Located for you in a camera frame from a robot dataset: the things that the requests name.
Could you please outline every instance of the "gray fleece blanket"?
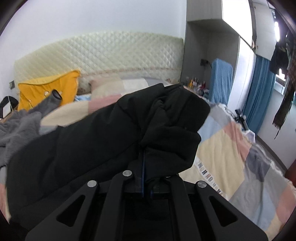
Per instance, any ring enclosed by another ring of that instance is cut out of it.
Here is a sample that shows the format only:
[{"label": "gray fleece blanket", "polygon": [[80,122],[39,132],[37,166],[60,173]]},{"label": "gray fleece blanket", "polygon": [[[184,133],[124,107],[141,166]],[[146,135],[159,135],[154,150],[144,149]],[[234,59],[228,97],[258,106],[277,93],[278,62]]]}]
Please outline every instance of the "gray fleece blanket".
[{"label": "gray fleece blanket", "polygon": [[41,119],[61,102],[56,96],[51,93],[33,109],[15,111],[5,123],[0,123],[0,167],[7,166],[15,152],[39,137]]}]

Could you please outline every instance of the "blue cloth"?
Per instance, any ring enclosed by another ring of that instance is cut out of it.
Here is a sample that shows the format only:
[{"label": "blue cloth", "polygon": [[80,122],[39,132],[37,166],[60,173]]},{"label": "blue cloth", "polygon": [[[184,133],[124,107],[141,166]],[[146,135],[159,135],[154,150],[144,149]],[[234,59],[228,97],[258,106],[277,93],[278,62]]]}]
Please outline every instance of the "blue cloth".
[{"label": "blue cloth", "polygon": [[74,101],[84,101],[84,100],[91,100],[91,94],[76,95]]},{"label": "blue cloth", "polygon": [[257,55],[254,75],[243,109],[246,122],[256,135],[262,125],[274,89],[276,75],[269,70],[270,61]]},{"label": "blue cloth", "polygon": [[213,61],[209,101],[228,104],[232,87],[232,75],[233,68],[231,64],[218,58]]}]

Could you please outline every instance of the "bed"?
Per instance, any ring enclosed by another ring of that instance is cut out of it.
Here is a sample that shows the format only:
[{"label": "bed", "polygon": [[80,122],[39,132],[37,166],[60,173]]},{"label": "bed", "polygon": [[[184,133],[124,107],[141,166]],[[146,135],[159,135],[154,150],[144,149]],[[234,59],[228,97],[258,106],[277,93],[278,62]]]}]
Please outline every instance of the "bed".
[{"label": "bed", "polygon": [[[92,93],[91,100],[69,103],[49,113],[41,120],[40,134],[44,134],[75,123],[127,93],[156,83],[178,83],[183,48],[182,39],[160,34],[107,31],[81,35],[17,60],[15,82],[81,71],[77,94]],[[106,87],[116,91],[95,98],[90,82],[102,78],[117,79],[116,84]],[[194,164],[180,176],[192,183],[206,181],[260,227],[269,240],[287,240],[281,235],[295,223],[296,189],[221,106],[209,105],[211,112],[199,130],[202,143]],[[9,220],[5,175],[6,167],[2,167],[0,208]]]}]

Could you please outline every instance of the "metal bolt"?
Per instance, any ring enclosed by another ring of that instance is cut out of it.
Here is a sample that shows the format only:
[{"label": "metal bolt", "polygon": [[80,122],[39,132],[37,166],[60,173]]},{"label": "metal bolt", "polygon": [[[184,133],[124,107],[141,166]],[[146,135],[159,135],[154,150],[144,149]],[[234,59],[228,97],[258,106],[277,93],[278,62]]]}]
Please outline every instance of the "metal bolt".
[{"label": "metal bolt", "polygon": [[125,170],[122,175],[124,175],[125,177],[129,177],[132,174],[132,171],[130,170]]},{"label": "metal bolt", "polygon": [[90,187],[90,188],[93,188],[96,186],[96,181],[95,180],[91,180],[87,183],[87,185]]},{"label": "metal bolt", "polygon": [[204,181],[199,181],[199,182],[197,183],[197,185],[198,185],[198,187],[200,187],[200,188],[205,188],[205,187],[207,186],[207,183],[204,182]]}]

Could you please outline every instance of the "cable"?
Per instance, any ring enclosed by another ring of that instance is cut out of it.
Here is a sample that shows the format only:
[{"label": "cable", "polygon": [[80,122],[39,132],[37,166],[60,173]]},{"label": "cable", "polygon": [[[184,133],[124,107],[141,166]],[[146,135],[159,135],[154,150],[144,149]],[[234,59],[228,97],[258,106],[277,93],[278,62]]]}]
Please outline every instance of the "cable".
[{"label": "cable", "polygon": [[7,97],[8,97],[8,102],[9,102],[9,104],[10,104],[11,111],[12,111],[12,113],[13,113],[13,107],[12,107],[12,105],[11,105],[11,102],[10,102],[10,99],[9,99],[9,95],[8,95]]}]

